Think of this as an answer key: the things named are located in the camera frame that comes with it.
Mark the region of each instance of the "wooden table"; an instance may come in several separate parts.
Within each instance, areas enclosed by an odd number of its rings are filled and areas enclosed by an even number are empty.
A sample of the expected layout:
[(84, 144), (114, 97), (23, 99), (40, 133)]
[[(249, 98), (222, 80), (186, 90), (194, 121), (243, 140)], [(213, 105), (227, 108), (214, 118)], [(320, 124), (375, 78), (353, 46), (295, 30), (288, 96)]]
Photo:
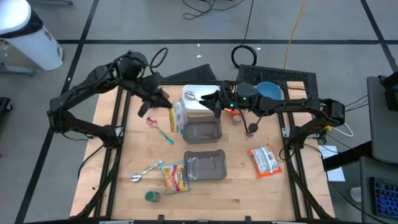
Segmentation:
[[(288, 86), (303, 88), (302, 82), (288, 82)], [(164, 86), (164, 90), (173, 101), (181, 98), (182, 87), (170, 85)], [(99, 125), (111, 123), (116, 92), (117, 90), (113, 90), (99, 96), (94, 123)], [(305, 92), (289, 90), (289, 95), (290, 98), (303, 98)], [(283, 146), (276, 114), (262, 118), (258, 132), (254, 137), (247, 138), (243, 123), (239, 126), (233, 125), (230, 116), (223, 112), (221, 115), (223, 136), (217, 143), (188, 145), (181, 135), (174, 135), (171, 136), (174, 140), (174, 145), (171, 146), (156, 129), (148, 127), (146, 119), (138, 117), (137, 112), (141, 104), (141, 99), (138, 97), (131, 98), (112, 219), (156, 220), (158, 215), (165, 215), (166, 220), (243, 220), (244, 216), (249, 215), (252, 220), (258, 221), (295, 220), (285, 162), (277, 155)], [(146, 116), (155, 117), (159, 127), (165, 132), (170, 132), (167, 109), (150, 110)], [(246, 113), (245, 118), (248, 123), (257, 120), (252, 113)], [(295, 124), (301, 126), (311, 119), (311, 115), (294, 113), (294, 119)], [(257, 179), (247, 150), (265, 146), (267, 143), (272, 146), (282, 173)], [(101, 144), (99, 139), (90, 140), (85, 157)], [(308, 139), (306, 144), (318, 147), (314, 139)], [(190, 182), (190, 192), (162, 194), (158, 203), (146, 202), (144, 194), (148, 190), (164, 191), (164, 181), (159, 168), (146, 174), (139, 183), (130, 181), (131, 175), (146, 170), (161, 159), (170, 164), (183, 161), (183, 154), (188, 150), (217, 149), (223, 149), (226, 154), (228, 174), (223, 180)], [(334, 216), (320, 153), (308, 146), (301, 152), (308, 189), (326, 212)], [(98, 188), (103, 160), (104, 150), (90, 160), (81, 171), (71, 215), (80, 212), (95, 193), (94, 189)], [(297, 189), (301, 214), (304, 217), (303, 197), (299, 188)], [(107, 201), (106, 192), (102, 210), (105, 210)]]

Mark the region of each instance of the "computer monitor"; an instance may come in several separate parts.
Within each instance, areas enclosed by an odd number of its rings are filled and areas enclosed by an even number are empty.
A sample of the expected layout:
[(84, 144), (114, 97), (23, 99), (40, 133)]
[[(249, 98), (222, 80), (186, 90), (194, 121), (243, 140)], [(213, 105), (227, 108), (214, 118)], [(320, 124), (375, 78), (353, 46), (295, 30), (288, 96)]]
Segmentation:
[(388, 109), (398, 111), (398, 72), (394, 72), (389, 77), (380, 76), (380, 83), (386, 89)]

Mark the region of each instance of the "blue cup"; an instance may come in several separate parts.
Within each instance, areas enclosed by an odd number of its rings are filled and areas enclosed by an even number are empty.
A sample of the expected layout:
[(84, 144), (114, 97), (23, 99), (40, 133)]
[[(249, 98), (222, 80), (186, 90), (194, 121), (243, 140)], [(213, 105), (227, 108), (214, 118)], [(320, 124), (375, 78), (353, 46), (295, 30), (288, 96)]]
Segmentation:
[(271, 82), (262, 82), (257, 85), (257, 91), (262, 95), (274, 100), (282, 99), (282, 92), (278, 85)]

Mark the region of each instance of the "spoon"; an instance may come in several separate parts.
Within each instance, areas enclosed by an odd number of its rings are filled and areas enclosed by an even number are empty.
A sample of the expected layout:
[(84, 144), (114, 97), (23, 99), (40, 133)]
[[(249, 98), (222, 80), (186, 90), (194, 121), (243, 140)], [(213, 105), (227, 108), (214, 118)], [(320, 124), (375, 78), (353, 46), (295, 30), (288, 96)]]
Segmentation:
[(196, 99), (196, 97), (195, 97), (195, 94), (193, 93), (193, 92), (191, 92), (191, 91), (185, 91), (185, 97), (188, 99), (188, 100), (196, 100), (196, 101), (199, 101), (198, 99)]
[(169, 144), (173, 145), (174, 142), (172, 139), (170, 139), (160, 128), (157, 127), (157, 121), (155, 118), (147, 117), (147, 123), (149, 127), (151, 128), (156, 128), (163, 136), (169, 141)]
[(141, 174), (134, 174), (134, 175), (132, 175), (132, 176), (131, 176), (131, 181), (132, 181), (132, 182), (138, 182), (138, 181), (140, 181), (140, 180), (142, 179), (142, 175), (148, 173), (148, 172), (151, 171), (152, 169), (155, 169), (155, 167), (161, 165), (162, 163), (164, 163), (163, 160), (157, 162), (155, 165), (151, 166), (149, 169), (145, 170), (145, 171), (144, 171), (143, 173), (141, 173)]

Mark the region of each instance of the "gray floor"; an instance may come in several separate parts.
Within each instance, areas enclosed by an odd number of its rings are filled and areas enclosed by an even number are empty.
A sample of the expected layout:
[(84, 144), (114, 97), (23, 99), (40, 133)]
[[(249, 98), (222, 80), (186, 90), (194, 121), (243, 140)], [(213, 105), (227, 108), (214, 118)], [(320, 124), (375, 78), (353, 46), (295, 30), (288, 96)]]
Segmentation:
[[(73, 6), (55, 2), (32, 2), (32, 7), (45, 26), (59, 40), (78, 40), (86, 23), (93, 0), (74, 0)], [(367, 0), (385, 39), (398, 39), (398, 23), (394, 0)], [(229, 6), (217, 1), (216, 7)], [(248, 39), (288, 39), (301, 1), (257, 0), (254, 3)], [(192, 12), (181, 0), (100, 0), (88, 39), (158, 40), (158, 39), (242, 39), (246, 28), (250, 1), (245, 0), (230, 11), (211, 13), (187, 21), (184, 12)], [(295, 39), (377, 40), (359, 0), (308, 0)], [(169, 44), (114, 45), (86, 44), (83, 47), (72, 85), (82, 81), (93, 68), (110, 62), (127, 50), (142, 52), (148, 58), (161, 47), (169, 55), (159, 68), (163, 76), (209, 63), (220, 79), (236, 79), (237, 70), (230, 61), (234, 44)], [(251, 44), (257, 49), (258, 65), (282, 68), (286, 45)], [(59, 95), (69, 71), (77, 45), (62, 45), (65, 63), (61, 68), (38, 71), (35, 77), (0, 75), (0, 96), (10, 97), (14, 110), (4, 120), (0, 132), (0, 219), (14, 222), (27, 184), (32, 175), (48, 129), (46, 111), (49, 100)], [(398, 45), (389, 46), (398, 57)], [(251, 55), (238, 51), (236, 59), (251, 63)], [(1, 58), (8, 64), (32, 65), (26, 58), (10, 55)], [(315, 72), (319, 95), (342, 103), (366, 95), (366, 77), (390, 75), (392, 70), (380, 45), (292, 45), (287, 68)], [(97, 97), (92, 97), (72, 111), (85, 120), (92, 120)], [(332, 135), (349, 146), (370, 140), (367, 108), (347, 114), (346, 122), (354, 131), (348, 138)], [(334, 142), (339, 151), (347, 150)], [(83, 158), (85, 142), (73, 142), (56, 134), (45, 161), (42, 175), (29, 207), (25, 222), (67, 218), (76, 187), (76, 172)], [(359, 185), (359, 166), (344, 167), (346, 182), (333, 184), (345, 194)], [(331, 190), (336, 216), (342, 220), (361, 221), (360, 213)]]

